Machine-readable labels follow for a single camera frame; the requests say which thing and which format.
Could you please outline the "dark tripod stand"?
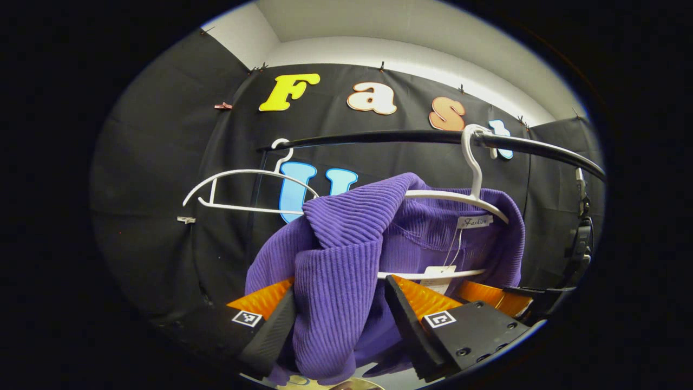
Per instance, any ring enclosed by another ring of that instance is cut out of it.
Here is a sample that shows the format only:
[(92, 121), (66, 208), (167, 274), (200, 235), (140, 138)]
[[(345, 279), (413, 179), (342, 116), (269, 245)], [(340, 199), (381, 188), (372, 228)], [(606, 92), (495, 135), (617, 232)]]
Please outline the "dark tripod stand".
[(559, 289), (576, 287), (591, 263), (593, 224), (590, 215), (591, 198), (587, 195), (587, 182), (583, 170), (576, 168), (575, 179), (579, 192), (578, 225), (572, 233), (570, 246), (565, 250), (567, 263)]

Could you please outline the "black backdrop cloth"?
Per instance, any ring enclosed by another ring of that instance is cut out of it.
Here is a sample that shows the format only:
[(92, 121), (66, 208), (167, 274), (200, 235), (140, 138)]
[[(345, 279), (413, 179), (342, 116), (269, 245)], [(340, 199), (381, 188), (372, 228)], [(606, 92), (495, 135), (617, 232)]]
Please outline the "black backdrop cloth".
[[(318, 74), (289, 108), (258, 108), (284, 75)], [(361, 112), (347, 99), (360, 82), (391, 87), (397, 111)], [(107, 116), (90, 173), (90, 208), (99, 247), (125, 297), (154, 323), (203, 303), (243, 294), (246, 270), (287, 216), (210, 210), (188, 191), (227, 170), (272, 170), (286, 151), (258, 152), (275, 139), (301, 140), (366, 131), (433, 130), (434, 99), (461, 103), (464, 124), (502, 121), (510, 135), (579, 153), (606, 170), (598, 134), (583, 118), (525, 128), (503, 109), (462, 87), (361, 65), (297, 64), (252, 73), (213, 37), (193, 33), (132, 81)], [(214, 109), (215, 104), (233, 109)], [(526, 226), (520, 287), (556, 287), (564, 276), (579, 192), (573, 166), (525, 153), (493, 160), (473, 148), (483, 186), (506, 192)], [(321, 196), (411, 171), (431, 187), (469, 188), (471, 170), (457, 144), (388, 142), (296, 149), (285, 174)], [(194, 217), (183, 224), (176, 217)]]

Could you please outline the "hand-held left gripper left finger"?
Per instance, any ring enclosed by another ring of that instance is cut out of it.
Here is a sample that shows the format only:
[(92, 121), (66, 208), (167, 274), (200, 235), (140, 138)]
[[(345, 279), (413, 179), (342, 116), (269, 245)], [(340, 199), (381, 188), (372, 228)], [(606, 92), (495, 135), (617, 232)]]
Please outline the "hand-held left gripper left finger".
[(295, 323), (294, 281), (290, 277), (228, 304), (207, 304), (156, 326), (195, 357), (262, 380)]

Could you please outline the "black garment rack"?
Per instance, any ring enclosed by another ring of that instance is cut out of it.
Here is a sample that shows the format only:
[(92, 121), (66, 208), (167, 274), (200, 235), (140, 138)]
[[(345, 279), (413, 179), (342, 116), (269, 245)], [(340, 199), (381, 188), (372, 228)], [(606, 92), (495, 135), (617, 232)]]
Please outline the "black garment rack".
[[(270, 146), (258, 148), (257, 151), (266, 154), (270, 151), (281, 151), (290, 147), (295, 149), (335, 144), (372, 144), (383, 142), (460, 144), (461, 135), (453, 132), (428, 130), (411, 132), (397, 130), (373, 131), (354, 133), (351, 135), (316, 136), (315, 138), (294, 141), (278, 140)], [(602, 183), (607, 182), (605, 171), (596, 163), (589, 160), (589, 158), (552, 144), (516, 138), (515, 136), (494, 134), (473, 136), (471, 138), (471, 144), (488, 149), (507, 149), (513, 152), (556, 160), (574, 166), (575, 168), (581, 168), (583, 173), (589, 173), (592, 178), (599, 179)]]

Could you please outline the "yellow round laundry hamper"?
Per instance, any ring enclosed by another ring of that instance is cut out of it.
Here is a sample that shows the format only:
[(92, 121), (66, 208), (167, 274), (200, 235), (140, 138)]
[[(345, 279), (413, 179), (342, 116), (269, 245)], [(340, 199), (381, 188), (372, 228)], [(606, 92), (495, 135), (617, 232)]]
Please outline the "yellow round laundry hamper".
[(377, 383), (359, 377), (331, 385), (321, 385), (317, 380), (297, 374), (270, 376), (266, 380), (277, 390), (384, 390)]

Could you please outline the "row of black backdrop clips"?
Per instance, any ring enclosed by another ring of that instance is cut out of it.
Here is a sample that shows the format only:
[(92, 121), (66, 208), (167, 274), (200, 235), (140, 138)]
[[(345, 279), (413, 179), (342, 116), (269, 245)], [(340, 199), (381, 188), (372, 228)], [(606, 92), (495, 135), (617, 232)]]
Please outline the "row of black backdrop clips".
[(549, 87), (557, 92), (547, 103), (530, 96), (529, 89), (508, 81), (466, 60), (440, 51), (403, 42), (367, 37), (309, 38), (280, 43), (265, 33), (241, 37), (239, 29), (210, 30), (210, 36), (249, 68), (297, 64), (361, 65), (397, 71), (462, 87), (472, 96), (503, 109), (529, 126), (568, 119), (588, 119), (584, 106), (565, 87)]

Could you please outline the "white clothes hanger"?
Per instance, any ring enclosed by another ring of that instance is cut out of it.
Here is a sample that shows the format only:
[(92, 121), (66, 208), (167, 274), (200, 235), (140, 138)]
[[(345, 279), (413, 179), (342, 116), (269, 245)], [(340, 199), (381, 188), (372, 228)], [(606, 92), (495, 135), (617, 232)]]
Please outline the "white clothes hanger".
[[(471, 151), (471, 138), (481, 135), (492, 135), (493, 132), (488, 128), (480, 125), (467, 125), (461, 132), (461, 150), (466, 163), (472, 170), (473, 182), (470, 189), (470, 195), (461, 193), (443, 192), (436, 190), (411, 190), (406, 192), (406, 199), (432, 198), (437, 200), (448, 200), (449, 202), (466, 203), (490, 212), (501, 219), (505, 224), (509, 224), (509, 217), (501, 212), (495, 205), (492, 205), (481, 199), (480, 193), (482, 188), (482, 170)], [(433, 274), (412, 274), (411, 272), (379, 272), (378, 279), (384, 280), (388, 276), (398, 276), (410, 281), (432, 281), (442, 280), (448, 277), (466, 277), (477, 276), (485, 272), (485, 269), (468, 270), (468, 271), (448, 271), (448, 265), (443, 265), (444, 271), (434, 272)]]
[(210, 199), (209, 200), (204, 200), (203, 198), (199, 197), (198, 202), (203, 205), (204, 207), (208, 208), (213, 208), (213, 209), (223, 209), (223, 210), (235, 210), (235, 211), (247, 211), (247, 212), (258, 212), (258, 213), (263, 213), (263, 214), (277, 214), (277, 215), (296, 215), (300, 216), (303, 213), (302, 208), (299, 208), (299, 210), (283, 210), (283, 209), (267, 209), (267, 208), (260, 208), (260, 207), (247, 207), (247, 206), (238, 206), (238, 205), (230, 205), (230, 204), (222, 204), (222, 203), (216, 203), (215, 202), (215, 193), (217, 190), (217, 182), (220, 178), (226, 177), (226, 176), (234, 176), (238, 174), (257, 174), (257, 175), (265, 175), (265, 176), (274, 176), (278, 178), (282, 178), (285, 180), (289, 180), (290, 182), (299, 185), (300, 187), (303, 187), (307, 192), (312, 193), (313, 198), (319, 198), (320, 195), (318, 192), (314, 190), (314, 188), (310, 187), (308, 184), (303, 183), (300, 180), (297, 180), (296, 178), (293, 178), (292, 176), (286, 175), (284, 173), (280, 172), (280, 168), (282, 167), (283, 163), (289, 162), (291, 160), (292, 156), (294, 154), (294, 148), (290, 147), (288, 148), (288, 153), (285, 157), (280, 158), (277, 163), (275, 163), (274, 170), (228, 170), (228, 171), (223, 171), (220, 173), (216, 173), (215, 175), (211, 175), (210, 177), (206, 178), (205, 180), (201, 181), (193, 187), (188, 194), (184, 197), (181, 205), (183, 207), (186, 207), (188, 204), (189, 200), (195, 195), (201, 188), (205, 187), (208, 184), (211, 184), (211, 190), (210, 190)]

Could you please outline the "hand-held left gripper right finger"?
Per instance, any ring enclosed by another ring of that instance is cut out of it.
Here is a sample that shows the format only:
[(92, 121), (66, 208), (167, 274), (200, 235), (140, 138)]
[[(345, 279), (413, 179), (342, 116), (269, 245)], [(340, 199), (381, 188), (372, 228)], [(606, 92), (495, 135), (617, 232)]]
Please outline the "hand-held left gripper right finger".
[(419, 379), (434, 382), (470, 374), (497, 360), (532, 333), (483, 301), (468, 302), (398, 276), (384, 281), (384, 296)]

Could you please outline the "purple ribbed cardigan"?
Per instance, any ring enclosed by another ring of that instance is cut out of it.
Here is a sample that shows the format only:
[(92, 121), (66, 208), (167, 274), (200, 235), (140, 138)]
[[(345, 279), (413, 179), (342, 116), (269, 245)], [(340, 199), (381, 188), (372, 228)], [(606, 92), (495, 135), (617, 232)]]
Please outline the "purple ribbed cardigan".
[(245, 294), (292, 277), (296, 321), (270, 373), (284, 385), (302, 375), (336, 385), (361, 366), (364, 377), (411, 369), (384, 297), (379, 272), (422, 274), (430, 267), (482, 270), (470, 280), (492, 287), (517, 287), (525, 248), (525, 222), (514, 200), (483, 188), (480, 197), (508, 217), (467, 203), (408, 199), (406, 192), (430, 187), (414, 173), (352, 188), (304, 203), (303, 214), (265, 242), (250, 266)]

